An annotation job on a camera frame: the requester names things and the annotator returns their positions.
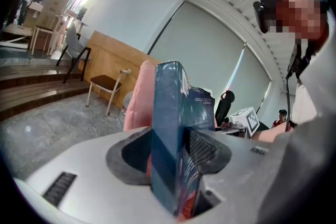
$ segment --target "book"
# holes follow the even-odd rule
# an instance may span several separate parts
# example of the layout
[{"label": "book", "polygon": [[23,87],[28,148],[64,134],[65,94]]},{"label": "book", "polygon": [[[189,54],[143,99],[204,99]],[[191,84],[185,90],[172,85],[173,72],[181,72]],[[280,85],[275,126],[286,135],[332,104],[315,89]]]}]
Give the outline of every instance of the book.
[{"label": "book", "polygon": [[179,153],[177,163],[176,190],[174,197],[175,216],[182,213],[187,200],[195,198],[200,177],[201,175],[194,162],[190,158],[185,146],[183,146]]},{"label": "book", "polygon": [[189,85],[178,61],[155,68],[152,120],[152,190],[172,214],[177,214],[178,159],[184,156],[183,134],[187,127],[215,130],[215,99],[202,88]]}]

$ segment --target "roller blind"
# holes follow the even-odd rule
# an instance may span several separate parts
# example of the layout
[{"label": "roller blind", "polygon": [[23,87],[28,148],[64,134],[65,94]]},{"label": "roller blind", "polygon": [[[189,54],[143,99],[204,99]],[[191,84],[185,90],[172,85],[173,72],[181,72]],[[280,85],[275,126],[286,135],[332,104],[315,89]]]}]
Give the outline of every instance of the roller blind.
[{"label": "roller blind", "polygon": [[150,56],[178,60],[192,86],[212,90],[216,101],[236,67],[244,43],[224,24],[185,2],[154,45]]},{"label": "roller blind", "polygon": [[243,57],[237,72],[229,87],[235,94],[228,115],[236,111],[254,107],[257,112],[265,96],[270,80],[258,59],[248,47],[245,47]]}]

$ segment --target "white chair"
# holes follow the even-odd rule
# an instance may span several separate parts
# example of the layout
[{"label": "white chair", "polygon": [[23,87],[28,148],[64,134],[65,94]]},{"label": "white chair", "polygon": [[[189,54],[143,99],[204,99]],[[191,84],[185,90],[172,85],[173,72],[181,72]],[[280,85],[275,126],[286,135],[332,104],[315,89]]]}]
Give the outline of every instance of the white chair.
[{"label": "white chair", "polygon": [[60,15],[56,15],[54,20],[52,21],[52,24],[51,26],[54,24],[54,21],[57,20],[57,23],[55,25],[55,29],[52,29],[52,28],[47,28],[47,27],[43,27],[43,26],[38,26],[36,25],[35,26],[35,30],[34,30],[34,33],[33,33],[33,38],[32,38],[32,53],[31,55],[34,54],[34,50],[35,50],[35,43],[36,43],[36,39],[37,39],[37,36],[38,36],[38,33],[41,31],[41,32],[45,32],[47,33],[47,37],[46,37],[46,41],[44,42],[44,46],[43,46],[43,51],[46,49],[46,45],[47,45],[47,40],[48,40],[48,35],[49,34],[52,34],[54,35],[55,32],[56,32],[56,29],[58,29],[58,27],[60,26],[62,20],[63,20],[63,17],[60,16]]},{"label": "white chair", "polygon": [[109,104],[107,106],[106,114],[105,114],[105,116],[108,116],[114,94],[116,92],[118,92],[120,90],[121,86],[122,86],[122,84],[120,83],[121,76],[123,74],[125,74],[127,76],[130,73],[131,73],[131,69],[120,70],[120,73],[119,73],[119,76],[118,76],[117,80],[114,80],[114,79],[112,79],[112,78],[110,78],[106,75],[101,75],[101,76],[91,78],[91,85],[90,85],[90,90],[89,90],[89,94],[88,94],[88,100],[86,102],[86,107],[87,108],[89,107],[89,100],[90,100],[90,94],[91,94],[92,86],[97,86],[98,88],[100,88],[100,91],[104,90],[104,91],[109,92],[111,94],[110,101],[109,101]]},{"label": "white chair", "polygon": [[56,66],[58,66],[63,55],[68,50],[72,58],[71,67],[67,75],[65,76],[63,83],[66,83],[68,77],[70,76],[72,69],[75,67],[75,65],[77,64],[79,60],[84,61],[83,71],[82,71],[82,75],[80,78],[80,81],[83,81],[86,65],[88,63],[88,60],[91,59],[90,58],[91,48],[88,48],[79,42],[79,40],[77,39],[76,27],[74,23],[70,24],[70,27],[68,28],[68,31],[67,31],[67,36],[66,36],[65,41],[67,45],[56,63]]}]

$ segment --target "wooden step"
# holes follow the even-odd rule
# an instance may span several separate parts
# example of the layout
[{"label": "wooden step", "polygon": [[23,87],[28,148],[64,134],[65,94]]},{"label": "wooden step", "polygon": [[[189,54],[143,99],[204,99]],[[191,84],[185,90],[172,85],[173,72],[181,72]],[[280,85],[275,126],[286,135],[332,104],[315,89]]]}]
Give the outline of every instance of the wooden step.
[{"label": "wooden step", "polygon": [[[0,89],[63,80],[69,66],[11,66],[0,68]],[[81,72],[73,69],[69,79],[78,79]]]},{"label": "wooden step", "polygon": [[41,105],[89,92],[90,84],[69,79],[12,87],[0,90],[0,121]]}]

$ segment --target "marble floor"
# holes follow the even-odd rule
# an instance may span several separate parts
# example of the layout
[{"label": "marble floor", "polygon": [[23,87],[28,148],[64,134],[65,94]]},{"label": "marble floor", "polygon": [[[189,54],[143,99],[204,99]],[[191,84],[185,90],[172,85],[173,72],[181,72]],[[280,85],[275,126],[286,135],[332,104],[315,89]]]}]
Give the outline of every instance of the marble floor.
[{"label": "marble floor", "polygon": [[120,109],[87,94],[63,99],[16,115],[0,123],[0,151],[14,177],[25,179],[67,148],[85,140],[120,132]]}]

